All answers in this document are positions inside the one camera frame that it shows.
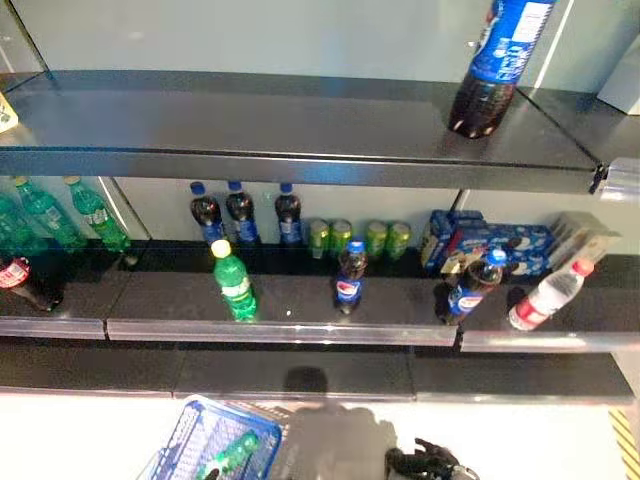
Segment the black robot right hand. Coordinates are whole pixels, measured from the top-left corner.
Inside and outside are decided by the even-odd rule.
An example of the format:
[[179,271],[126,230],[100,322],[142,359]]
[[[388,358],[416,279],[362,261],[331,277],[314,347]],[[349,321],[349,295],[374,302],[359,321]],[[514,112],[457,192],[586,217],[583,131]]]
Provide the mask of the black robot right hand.
[[475,471],[462,465],[449,449],[421,438],[416,438],[415,444],[413,454],[404,453],[398,447],[386,451],[386,479],[480,479]]

